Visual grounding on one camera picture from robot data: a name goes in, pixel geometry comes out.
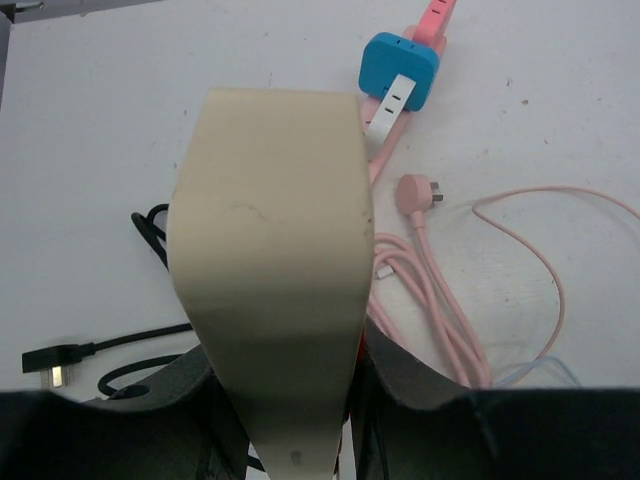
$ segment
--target pink power plug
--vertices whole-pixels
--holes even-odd
[[[396,206],[398,211],[411,219],[414,228],[424,228],[424,214],[434,202],[444,197],[434,194],[439,188],[436,182],[430,182],[424,175],[405,175],[396,188]]]

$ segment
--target black cable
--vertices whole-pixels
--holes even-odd
[[[380,411],[379,407],[375,408],[373,417],[373,434],[376,437],[376,445],[378,446],[378,456],[380,457],[380,467],[382,469],[382,479],[389,480],[389,463],[387,462],[387,449],[384,444],[384,438],[382,437],[382,429],[380,428]]]
[[[104,395],[110,397],[111,395],[116,393],[118,389],[110,386],[109,382],[112,382],[116,378],[129,375],[130,373],[139,372],[140,370],[167,365],[180,358],[181,356],[182,355],[165,355],[163,357],[148,358],[147,360],[130,363],[129,365],[125,365],[124,367],[116,368],[115,370],[112,370],[111,372],[103,375],[102,378],[98,380],[98,390],[100,390],[100,393],[103,393]]]
[[[164,230],[158,227],[155,224],[155,219],[161,212],[166,212],[169,210],[168,203],[161,203],[160,205],[156,205],[145,217],[141,213],[134,212],[131,214],[131,221],[135,225],[136,229],[142,235],[142,238],[145,239],[147,244],[151,247],[151,249],[156,252],[156,255],[160,258],[160,261],[165,266],[165,268],[169,269],[169,263],[167,261],[167,250],[164,248],[160,240],[163,242],[167,240],[167,234]]]
[[[104,342],[96,343],[94,346],[96,352],[99,352],[100,350],[119,347],[120,345],[125,345],[127,343],[149,340],[150,338],[164,337],[165,335],[174,335],[176,333],[188,332],[190,330],[193,330],[190,323],[181,323],[178,325],[172,325],[171,327],[156,328],[154,330],[132,333],[131,335],[124,335],[111,340],[105,340]]]

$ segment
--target beige plastic panel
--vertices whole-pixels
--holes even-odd
[[[373,213],[355,95],[213,90],[169,210],[182,304],[273,480],[330,479]]]

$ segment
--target white table surface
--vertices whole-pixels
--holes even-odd
[[[377,230],[409,238],[397,179],[440,182],[429,235],[497,377],[544,345],[556,292],[535,257],[467,202],[568,183],[640,206],[640,3],[603,5],[461,0],[427,106],[374,192]],[[0,112],[1,388],[39,385],[21,373],[23,351],[186,321],[129,215],[170,199],[209,88],[356,91],[368,39],[401,32],[425,6],[167,0],[15,26]],[[566,283],[553,353],[586,385],[640,384],[640,225],[559,194],[488,211],[542,248]],[[416,355],[446,372],[403,287],[387,279],[378,289]],[[187,333],[101,353],[60,393],[91,398],[106,371],[196,342]],[[549,367],[523,385],[566,380]]]

